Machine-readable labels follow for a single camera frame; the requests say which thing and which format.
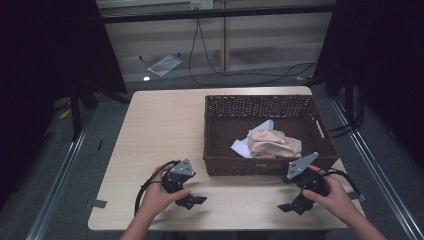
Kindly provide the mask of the brown wicker basket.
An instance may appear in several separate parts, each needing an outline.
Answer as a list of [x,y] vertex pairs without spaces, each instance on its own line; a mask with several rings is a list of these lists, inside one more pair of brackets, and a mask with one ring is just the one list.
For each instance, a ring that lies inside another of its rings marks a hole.
[[283,175],[291,161],[244,158],[231,149],[267,120],[302,143],[301,154],[317,152],[313,164],[327,170],[339,159],[333,139],[311,95],[208,95],[205,97],[203,159],[210,176]]

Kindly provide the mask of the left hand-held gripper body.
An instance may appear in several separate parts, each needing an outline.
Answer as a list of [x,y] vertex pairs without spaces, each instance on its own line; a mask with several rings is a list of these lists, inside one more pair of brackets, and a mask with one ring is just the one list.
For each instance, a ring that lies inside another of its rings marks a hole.
[[183,184],[195,176],[188,158],[174,161],[174,166],[162,177],[162,186],[168,193],[175,193],[183,189]]

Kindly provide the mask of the dark curtain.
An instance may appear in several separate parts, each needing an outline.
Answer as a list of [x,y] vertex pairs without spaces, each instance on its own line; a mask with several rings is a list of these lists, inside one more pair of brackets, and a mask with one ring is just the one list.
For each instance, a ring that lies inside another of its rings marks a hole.
[[0,0],[0,209],[73,84],[126,91],[96,0]]
[[424,168],[424,0],[336,0],[314,76],[351,80]]

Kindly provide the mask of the paper sheet with red print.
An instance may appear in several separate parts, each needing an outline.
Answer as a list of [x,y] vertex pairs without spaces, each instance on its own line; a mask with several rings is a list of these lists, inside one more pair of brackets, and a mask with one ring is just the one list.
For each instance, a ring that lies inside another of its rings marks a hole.
[[180,65],[182,60],[173,55],[167,55],[160,61],[156,62],[148,68],[148,70],[160,77],[166,75],[168,72],[173,70],[175,67]]

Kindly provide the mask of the black metal stand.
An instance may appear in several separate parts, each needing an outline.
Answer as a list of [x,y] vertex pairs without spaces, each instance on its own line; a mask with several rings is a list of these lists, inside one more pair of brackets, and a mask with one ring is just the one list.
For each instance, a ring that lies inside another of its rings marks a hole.
[[338,96],[344,91],[344,107],[348,123],[355,126],[354,104],[353,104],[353,80],[350,71],[346,67],[336,66],[323,73],[315,74],[310,78],[305,86],[324,84],[325,92],[329,97]]
[[70,103],[73,123],[72,140],[76,141],[82,132],[80,104],[83,104],[86,109],[95,109],[98,106],[98,101],[89,85],[73,84],[70,88]]

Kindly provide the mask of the black horizontal bar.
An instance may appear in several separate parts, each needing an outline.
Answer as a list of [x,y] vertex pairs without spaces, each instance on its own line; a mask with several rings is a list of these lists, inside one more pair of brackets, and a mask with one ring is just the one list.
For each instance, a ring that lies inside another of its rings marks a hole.
[[261,15],[286,15],[333,12],[335,4],[294,5],[260,8],[232,8],[216,10],[187,10],[177,12],[158,12],[145,14],[114,14],[104,15],[101,20],[105,24],[149,22],[165,20],[187,20],[222,17],[245,17]]

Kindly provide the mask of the person's right hand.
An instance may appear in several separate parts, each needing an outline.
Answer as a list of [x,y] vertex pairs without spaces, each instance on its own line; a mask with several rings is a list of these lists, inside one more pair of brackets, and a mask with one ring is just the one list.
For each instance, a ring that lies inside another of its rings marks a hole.
[[311,190],[303,190],[302,195],[311,201],[319,203],[335,217],[347,223],[348,218],[355,213],[356,207],[339,181],[331,176],[324,176],[323,180],[328,190],[327,196],[322,196]]

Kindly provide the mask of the white wall socket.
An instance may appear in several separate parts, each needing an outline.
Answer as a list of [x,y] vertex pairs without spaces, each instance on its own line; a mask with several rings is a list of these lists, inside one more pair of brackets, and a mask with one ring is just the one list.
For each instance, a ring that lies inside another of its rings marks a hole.
[[191,10],[212,10],[213,8],[213,0],[190,0]]

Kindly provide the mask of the white cloth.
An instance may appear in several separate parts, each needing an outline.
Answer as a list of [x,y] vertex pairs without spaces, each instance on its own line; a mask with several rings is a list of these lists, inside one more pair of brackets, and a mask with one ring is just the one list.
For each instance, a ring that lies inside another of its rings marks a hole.
[[243,158],[253,158],[254,155],[252,154],[248,146],[249,138],[258,130],[273,130],[273,129],[274,129],[274,121],[271,119],[266,120],[265,122],[261,123],[255,128],[250,129],[245,139],[235,140],[234,143],[231,145],[231,149]]

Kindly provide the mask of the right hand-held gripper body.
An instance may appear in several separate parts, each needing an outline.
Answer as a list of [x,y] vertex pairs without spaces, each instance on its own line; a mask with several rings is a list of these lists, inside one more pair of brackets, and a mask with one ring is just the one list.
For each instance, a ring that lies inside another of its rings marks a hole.
[[291,161],[288,166],[288,172],[283,177],[284,183],[294,183],[301,190],[308,189],[322,196],[326,196],[328,192],[325,189],[323,176],[317,171],[309,168],[311,163],[319,156],[318,152],[314,152],[305,157]]

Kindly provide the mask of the person's left hand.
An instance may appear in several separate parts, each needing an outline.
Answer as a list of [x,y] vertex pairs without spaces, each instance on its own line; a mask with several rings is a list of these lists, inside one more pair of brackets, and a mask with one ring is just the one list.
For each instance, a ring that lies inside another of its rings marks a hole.
[[188,189],[182,189],[174,193],[168,193],[162,186],[163,174],[173,167],[157,167],[152,174],[152,181],[147,187],[136,216],[144,219],[154,219],[163,212],[172,202],[180,200],[190,194]]

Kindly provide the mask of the beige cloth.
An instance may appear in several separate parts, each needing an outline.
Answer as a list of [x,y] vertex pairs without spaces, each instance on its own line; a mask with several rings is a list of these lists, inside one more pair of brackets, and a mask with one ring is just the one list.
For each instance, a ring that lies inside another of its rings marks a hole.
[[256,130],[248,138],[254,158],[290,158],[302,156],[302,142],[277,130]]

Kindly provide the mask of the silver floor rail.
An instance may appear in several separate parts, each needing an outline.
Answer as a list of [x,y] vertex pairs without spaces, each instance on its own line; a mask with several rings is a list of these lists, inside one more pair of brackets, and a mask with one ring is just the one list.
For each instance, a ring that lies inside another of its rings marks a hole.
[[424,231],[418,226],[415,217],[393,188],[362,135],[357,129],[348,126],[347,110],[343,107],[341,101],[337,98],[332,98],[331,102],[340,121],[348,129],[349,137],[359,151],[362,160],[409,240],[424,240]]
[[69,178],[70,171],[72,170],[74,162],[77,159],[80,149],[84,143],[87,130],[92,123],[94,115],[95,110],[88,111],[86,119],[83,122],[82,130],[77,135],[77,138],[72,141],[61,168],[49,191],[49,194],[47,195],[41,210],[38,212],[37,217],[25,240],[43,240],[52,216],[57,208],[61,194]]

